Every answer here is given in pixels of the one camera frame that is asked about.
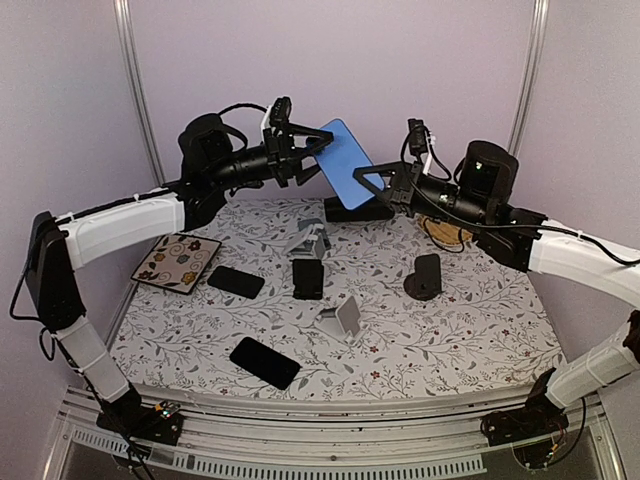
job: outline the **tabletop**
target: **tabletop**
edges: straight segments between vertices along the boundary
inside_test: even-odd
[[[139,285],[111,354],[133,382],[256,398],[375,400],[455,395],[532,383],[563,355],[526,274],[467,245],[438,250],[415,219],[327,224],[324,299],[293,298],[283,249],[299,220],[323,218],[320,200],[234,201],[194,235],[222,242],[191,295]],[[443,293],[420,302],[403,281],[419,255],[438,253]],[[206,284],[225,265],[266,280],[254,300]],[[353,295],[367,331],[353,347],[314,326],[320,310]],[[236,367],[253,337],[298,361],[284,391]]]

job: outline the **black smartphone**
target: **black smartphone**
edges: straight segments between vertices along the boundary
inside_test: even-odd
[[[209,276],[207,283],[225,292],[254,299],[264,286],[264,278],[234,270],[233,268],[219,266]]]
[[[286,390],[300,371],[300,364],[250,337],[243,338],[231,352],[233,363],[247,372]]]

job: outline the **blue tablet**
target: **blue tablet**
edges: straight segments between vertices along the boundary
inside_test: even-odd
[[[339,118],[332,120],[321,130],[333,133],[333,142],[315,155],[316,162],[344,208],[354,210],[371,200],[374,195],[353,178],[353,171],[373,164]],[[384,188],[384,180],[377,173],[367,175],[367,179],[379,189]]]

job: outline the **white floral surface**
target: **white floral surface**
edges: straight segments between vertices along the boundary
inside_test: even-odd
[[[295,400],[451,395],[528,384],[562,362],[556,336],[526,275],[479,249],[437,250],[416,221],[328,224],[323,301],[292,297],[282,249],[297,222],[323,217],[322,202],[238,201],[195,235],[222,241],[209,271],[226,265],[266,279],[255,300],[206,284],[189,296],[140,285],[112,347],[134,382],[218,395]],[[418,302],[403,290],[416,256],[438,253],[444,293]],[[314,316],[355,295],[368,324],[347,347]],[[279,391],[237,368],[229,354],[245,336],[297,360]]]

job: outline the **table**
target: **table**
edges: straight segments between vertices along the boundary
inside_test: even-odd
[[[226,265],[266,279],[255,300],[206,284],[190,296],[140,285],[111,354],[133,382],[214,395],[303,401],[387,400],[527,385],[563,361],[528,277],[469,246],[436,249],[414,219],[328,224],[325,298],[292,297],[282,256],[300,219],[322,217],[320,200],[236,201],[194,235],[222,242],[209,271]],[[444,292],[408,297],[418,255],[438,253]],[[314,327],[323,308],[354,295],[368,331],[348,347]],[[245,336],[297,360],[285,391],[229,361]]]

